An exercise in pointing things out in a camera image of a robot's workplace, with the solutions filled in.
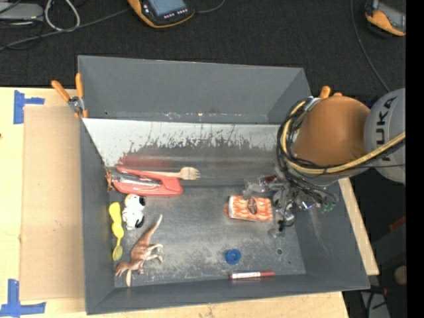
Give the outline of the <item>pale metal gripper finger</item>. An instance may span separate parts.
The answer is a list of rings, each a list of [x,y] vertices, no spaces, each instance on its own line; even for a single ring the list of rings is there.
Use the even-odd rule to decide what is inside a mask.
[[[265,192],[265,186],[260,182],[246,182],[242,195],[245,199]]]
[[[290,209],[277,209],[274,212],[274,221],[268,235],[272,238],[282,237],[285,230],[294,224],[294,214]]]

